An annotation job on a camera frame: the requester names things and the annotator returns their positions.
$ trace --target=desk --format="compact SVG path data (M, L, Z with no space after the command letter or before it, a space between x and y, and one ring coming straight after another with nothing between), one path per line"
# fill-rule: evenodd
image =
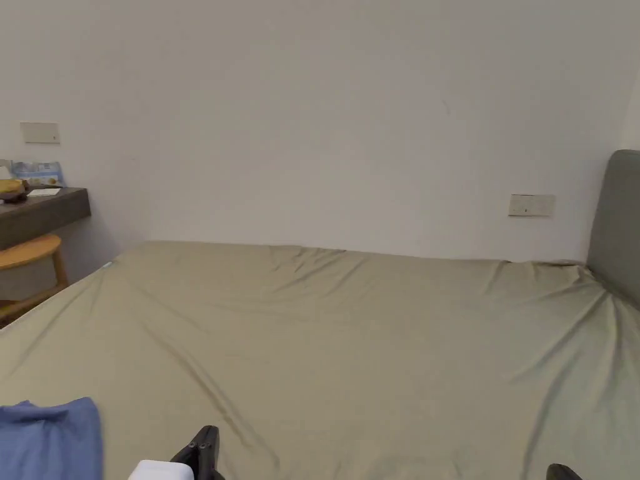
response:
M63 188L54 196L34 196L19 204L0 205L0 250L90 215L85 188Z

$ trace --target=fitted sheet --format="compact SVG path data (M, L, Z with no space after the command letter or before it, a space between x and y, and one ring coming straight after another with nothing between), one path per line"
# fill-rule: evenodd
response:
M640 472L640 314L582 266L145 243L0 360L3 404L96 402L106 480L205 424L228 480Z

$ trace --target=wall outlet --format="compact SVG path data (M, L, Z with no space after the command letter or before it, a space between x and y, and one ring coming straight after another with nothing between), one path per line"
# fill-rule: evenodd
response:
M24 143L60 144L58 124L20 124Z
M555 195L511 195L509 216L550 217L555 208Z

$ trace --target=upholstered headboard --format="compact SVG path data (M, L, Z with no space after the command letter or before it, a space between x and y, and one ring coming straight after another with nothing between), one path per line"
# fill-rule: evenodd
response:
M613 154L602 183L587 265L640 305L640 152Z

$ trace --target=black object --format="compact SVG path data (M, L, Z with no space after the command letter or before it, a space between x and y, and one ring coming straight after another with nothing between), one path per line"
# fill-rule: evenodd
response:
M171 461L188 465L195 480L225 480L216 470L219 452L220 430L218 427L207 425L202 427L189 445L180 450Z
M569 467L553 463L547 469L547 480L582 480L577 473Z

